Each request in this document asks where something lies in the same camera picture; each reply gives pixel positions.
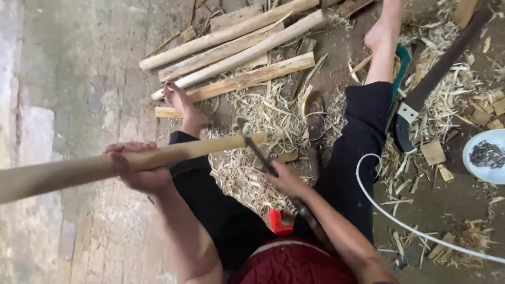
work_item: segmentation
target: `black pants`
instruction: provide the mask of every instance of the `black pants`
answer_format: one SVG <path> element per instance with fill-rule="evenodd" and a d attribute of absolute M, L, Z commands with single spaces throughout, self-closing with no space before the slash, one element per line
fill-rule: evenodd
<path fill-rule="evenodd" d="M 345 93 L 348 123 L 342 137 L 335 141 L 330 161 L 314 188 L 373 243 L 372 205 L 358 185 L 356 166 L 363 155 L 382 152 L 392 86 L 387 82 L 350 86 Z M 180 131 L 170 135 L 170 144 L 193 140 L 197 138 Z M 377 163 L 377 158 L 367 157 L 360 168 L 361 181 L 372 197 Z M 209 232 L 225 270 L 239 269 L 258 247 L 276 238 L 261 217 L 223 194 L 209 175 L 207 156 L 178 163 L 170 171 L 179 194 Z M 319 243 L 300 216 L 295 219 L 293 235 Z"/>

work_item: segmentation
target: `red shirt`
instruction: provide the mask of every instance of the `red shirt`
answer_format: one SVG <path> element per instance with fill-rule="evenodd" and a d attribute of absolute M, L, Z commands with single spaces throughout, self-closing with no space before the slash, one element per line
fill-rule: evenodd
<path fill-rule="evenodd" d="M 303 240 L 278 239 L 258 248 L 229 283 L 344 284 L 357 283 L 340 258 Z"/>

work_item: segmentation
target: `white bowl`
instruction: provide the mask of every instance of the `white bowl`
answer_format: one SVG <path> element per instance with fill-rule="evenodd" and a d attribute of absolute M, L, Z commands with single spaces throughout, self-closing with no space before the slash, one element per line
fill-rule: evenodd
<path fill-rule="evenodd" d="M 505 148 L 505 129 L 489 130 L 472 137 L 463 149 L 463 163 L 472 175 L 481 180 L 495 184 L 505 184 L 505 166 L 499 169 L 491 169 L 489 167 L 476 167 L 470 162 L 473 147 L 484 140 L 490 144 L 496 144 L 500 148 Z"/>

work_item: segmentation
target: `foot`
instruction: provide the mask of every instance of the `foot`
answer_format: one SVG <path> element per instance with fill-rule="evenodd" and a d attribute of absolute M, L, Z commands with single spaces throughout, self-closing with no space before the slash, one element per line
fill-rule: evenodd
<path fill-rule="evenodd" d="M 385 40 L 388 44 L 397 44 L 404 4 L 405 0 L 384 0 L 381 17 L 365 35 L 365 44 L 372 53 Z"/>
<path fill-rule="evenodd" d="M 209 126 L 209 118 L 194 107 L 186 91 L 179 88 L 174 82 L 168 81 L 163 86 L 163 98 L 172 105 L 183 117 L 183 125 L 189 128 L 204 129 Z"/>

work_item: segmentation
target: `white cable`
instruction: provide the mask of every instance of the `white cable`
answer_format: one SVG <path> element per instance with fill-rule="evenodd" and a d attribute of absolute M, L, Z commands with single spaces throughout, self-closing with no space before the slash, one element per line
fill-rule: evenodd
<path fill-rule="evenodd" d="M 403 224 L 402 222 L 398 221 L 398 219 L 394 218 L 393 216 L 391 216 L 389 213 L 387 213 L 386 211 L 384 211 L 384 209 L 382 209 L 377 203 L 375 203 L 375 201 L 370 197 L 370 195 L 368 194 L 368 192 L 365 190 L 365 187 L 363 186 L 363 184 L 361 183 L 361 179 L 360 179 L 360 173 L 359 173 L 359 169 L 360 169 L 360 165 L 361 165 L 361 161 L 365 158 L 365 157 L 368 157 L 368 156 L 374 156 L 374 157 L 377 157 L 379 159 L 379 162 L 380 162 L 380 169 L 382 169 L 382 160 L 381 158 L 378 156 L 378 155 L 375 155 L 375 154 L 366 154 L 364 155 L 363 157 L 361 157 L 360 161 L 358 162 L 358 165 L 356 166 L 356 178 L 358 179 L 358 183 L 360 184 L 360 187 L 361 187 L 361 190 L 363 190 L 363 193 L 365 194 L 365 196 L 368 198 L 368 200 L 370 200 L 370 202 L 375 206 L 375 208 L 377 208 L 382 214 L 386 215 L 386 217 L 388 217 L 389 219 L 391 219 L 391 221 L 395 222 L 396 224 L 402 226 L 403 228 L 417 234 L 417 235 L 420 235 L 422 236 L 423 238 L 426 238 L 430 241 L 433 241 L 435 243 L 438 243 L 438 244 L 441 244 L 443 246 L 446 246 L 446 247 L 449 247 L 453 250 L 456 250 L 456 251 L 459 251 L 459 252 L 462 252 L 462 253 L 466 253 L 466 254 L 469 254 L 469 255 L 473 255 L 473 256 L 476 256 L 476 257 L 480 257 L 480 258 L 484 258 L 484 259 L 487 259 L 487 260 L 491 260 L 491 261 L 496 261 L 496 262 L 499 262 L 499 263 L 503 263 L 505 264 L 505 259 L 504 258 L 500 258 L 500 257 L 495 257 L 495 256 L 491 256 L 491 255 L 486 255 L 486 254 L 482 254 L 482 253 L 477 253 L 477 252 L 474 252 L 474 251 L 471 251 L 471 250 L 467 250 L 467 249 L 464 249 L 464 248 L 461 248 L 461 247 L 458 247 L 458 246 L 455 246 L 455 245 L 452 245 L 452 244 L 449 244 L 449 243 L 446 243 L 444 241 L 441 241 L 437 238 L 434 238 L 432 236 L 429 236 L 427 234 L 424 234 L 424 233 L 421 233 L 419 232 L 418 230 L 414 229 L 414 228 L 411 228 L 405 224 Z"/>

